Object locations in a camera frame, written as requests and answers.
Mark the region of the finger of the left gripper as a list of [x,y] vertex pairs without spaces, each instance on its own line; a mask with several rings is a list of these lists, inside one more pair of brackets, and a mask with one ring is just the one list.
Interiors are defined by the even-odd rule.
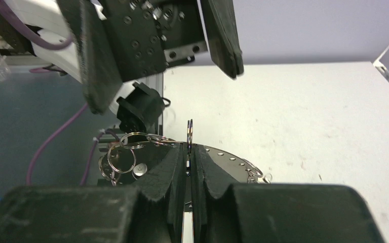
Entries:
[[76,45],[85,100],[93,114],[103,114],[123,82],[102,21],[91,1],[57,4]]
[[232,0],[201,0],[208,49],[213,63],[236,79],[244,72]]

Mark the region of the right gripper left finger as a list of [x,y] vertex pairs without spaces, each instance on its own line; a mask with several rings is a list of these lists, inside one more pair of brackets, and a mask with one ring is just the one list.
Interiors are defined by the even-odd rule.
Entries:
[[186,173],[171,162],[125,186],[16,187],[0,242],[181,242]]

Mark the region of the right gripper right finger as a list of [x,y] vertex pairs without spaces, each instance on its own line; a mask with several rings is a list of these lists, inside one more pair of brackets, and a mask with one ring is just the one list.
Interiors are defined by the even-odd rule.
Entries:
[[241,183],[191,150],[194,242],[383,242],[351,187]]

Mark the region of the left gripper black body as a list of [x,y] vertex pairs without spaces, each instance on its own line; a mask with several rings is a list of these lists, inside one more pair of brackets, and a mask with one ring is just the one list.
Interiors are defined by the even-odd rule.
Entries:
[[207,52],[197,1],[100,1],[105,38],[95,70],[118,83],[192,63]]

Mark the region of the large perforated metal keyring disc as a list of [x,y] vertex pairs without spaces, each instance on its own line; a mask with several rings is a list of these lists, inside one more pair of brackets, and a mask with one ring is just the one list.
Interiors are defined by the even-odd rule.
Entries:
[[[98,160],[102,183],[131,184],[166,159],[172,160],[172,166],[184,169],[187,177],[191,175],[191,160],[195,156],[191,120],[188,121],[186,141],[147,132],[118,133],[115,129],[106,130],[105,134],[105,138],[98,140],[102,152]],[[272,182],[271,174],[262,172],[245,158],[211,146],[203,145],[202,148],[213,163],[239,182]]]

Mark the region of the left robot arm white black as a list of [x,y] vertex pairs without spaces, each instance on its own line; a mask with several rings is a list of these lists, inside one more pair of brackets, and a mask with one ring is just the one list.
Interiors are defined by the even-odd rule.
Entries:
[[141,79],[203,52],[232,79],[244,71],[232,1],[0,1],[0,34],[74,77],[126,133],[155,131],[165,109]]

